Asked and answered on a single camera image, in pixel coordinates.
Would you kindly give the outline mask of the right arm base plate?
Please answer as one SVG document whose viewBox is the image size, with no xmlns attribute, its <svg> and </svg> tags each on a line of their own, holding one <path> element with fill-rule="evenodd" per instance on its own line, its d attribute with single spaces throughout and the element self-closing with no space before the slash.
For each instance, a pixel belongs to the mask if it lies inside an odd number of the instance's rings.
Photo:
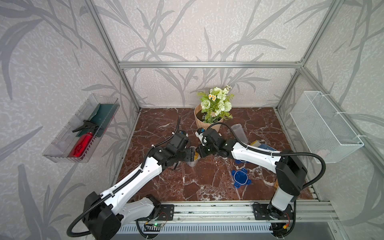
<svg viewBox="0 0 384 240">
<path fill-rule="evenodd" d="M 264 221 L 290 221 L 294 218 L 294 209 L 291 204 L 288 204 L 284 211 L 280 211 L 270 204 L 261 204 L 255 202 L 252 204 L 255 220 Z"/>
</svg>

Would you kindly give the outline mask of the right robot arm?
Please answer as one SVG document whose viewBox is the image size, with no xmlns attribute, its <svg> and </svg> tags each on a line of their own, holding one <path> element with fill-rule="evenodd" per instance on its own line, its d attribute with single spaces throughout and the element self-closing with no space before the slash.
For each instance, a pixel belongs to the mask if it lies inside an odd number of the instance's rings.
<svg viewBox="0 0 384 240">
<path fill-rule="evenodd" d="M 316 183 L 326 171 L 326 162 L 322 157 L 313 153 L 292 151 L 269 151 L 252 147 L 240 141 L 236 134 L 233 139 L 224 139 L 213 128 L 199 128 L 195 135 L 201 144 L 196 152 L 201 158 L 218 155 L 238 161 L 246 161 L 263 167 L 276 174 L 278 188 L 270 201 L 270 211 L 284 212 L 288 205 L 301 194 L 301 191 Z M 320 173 L 309 182 L 305 182 L 308 170 L 299 159 L 307 156 L 317 159 L 321 163 Z"/>
</svg>

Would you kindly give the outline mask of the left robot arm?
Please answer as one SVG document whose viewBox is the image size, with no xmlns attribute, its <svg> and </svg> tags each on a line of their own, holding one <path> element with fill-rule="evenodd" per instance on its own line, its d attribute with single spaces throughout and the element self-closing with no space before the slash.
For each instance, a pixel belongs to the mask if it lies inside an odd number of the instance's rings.
<svg viewBox="0 0 384 240">
<path fill-rule="evenodd" d="M 79 238 L 92 235 L 96 240 L 110 240 L 122 225 L 149 217 L 160 202 L 145 197 L 130 204 L 128 201 L 150 180 L 178 162 L 194 159 L 188 147 L 185 131 L 151 146 L 142 163 L 128 176 L 101 194 L 92 192 L 86 197 L 84 211 L 68 227 L 67 236 Z"/>
</svg>

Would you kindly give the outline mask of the blue-lidded clear kit cup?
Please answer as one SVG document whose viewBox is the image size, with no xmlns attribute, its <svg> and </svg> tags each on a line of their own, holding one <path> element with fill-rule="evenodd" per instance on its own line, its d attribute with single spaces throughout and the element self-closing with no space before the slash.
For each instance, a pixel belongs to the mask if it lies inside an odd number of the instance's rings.
<svg viewBox="0 0 384 240">
<path fill-rule="evenodd" d="M 244 144 L 249 143 L 248 138 L 246 136 L 246 133 L 245 133 L 243 126 L 241 124 L 232 125 L 231 129 L 234 131 L 234 133 L 236 134 L 236 136 L 240 140 L 240 142 L 242 142 Z"/>
<path fill-rule="evenodd" d="M 196 147 L 191 147 L 191 152 L 193 154 L 193 158 L 191 162 L 187 162 L 187 165 L 191 168 L 195 167 L 201 158 L 200 155 L 196 152 Z"/>
</svg>

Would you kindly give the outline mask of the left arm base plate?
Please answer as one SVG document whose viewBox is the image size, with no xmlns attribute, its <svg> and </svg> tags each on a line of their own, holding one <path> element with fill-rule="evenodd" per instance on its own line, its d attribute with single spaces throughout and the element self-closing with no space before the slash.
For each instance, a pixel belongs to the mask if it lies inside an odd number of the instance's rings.
<svg viewBox="0 0 384 240">
<path fill-rule="evenodd" d="M 157 221 L 172 221 L 175 213 L 175 205 L 160 204 L 155 206 L 150 214 L 151 220 Z"/>
</svg>

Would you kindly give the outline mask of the blue cup lid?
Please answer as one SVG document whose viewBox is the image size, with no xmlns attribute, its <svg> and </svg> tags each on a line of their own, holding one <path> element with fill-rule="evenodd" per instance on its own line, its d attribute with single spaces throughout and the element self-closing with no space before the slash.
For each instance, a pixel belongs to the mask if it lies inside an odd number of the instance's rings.
<svg viewBox="0 0 384 240">
<path fill-rule="evenodd" d="M 232 178 L 234 180 L 234 187 L 239 189 L 241 186 L 247 186 L 252 183 L 251 179 L 248 176 L 247 169 L 232 170 Z"/>
</svg>

